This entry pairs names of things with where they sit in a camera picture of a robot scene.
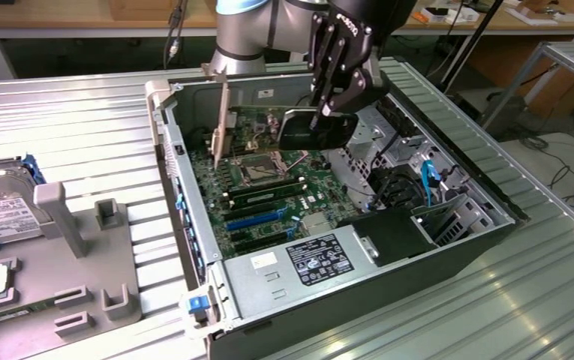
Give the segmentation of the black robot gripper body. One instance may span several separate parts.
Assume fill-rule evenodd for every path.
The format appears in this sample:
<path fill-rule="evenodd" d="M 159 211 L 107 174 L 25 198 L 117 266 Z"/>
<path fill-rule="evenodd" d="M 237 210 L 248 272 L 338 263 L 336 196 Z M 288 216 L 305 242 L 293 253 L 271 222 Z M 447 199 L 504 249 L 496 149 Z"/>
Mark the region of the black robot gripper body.
<path fill-rule="evenodd" d="M 336 57 L 340 70 L 360 67 L 374 49 L 380 48 L 387 37 L 407 22 L 415 7 L 414 0 L 347 0 L 330 1 L 328 22 L 334 26 L 331 56 Z"/>

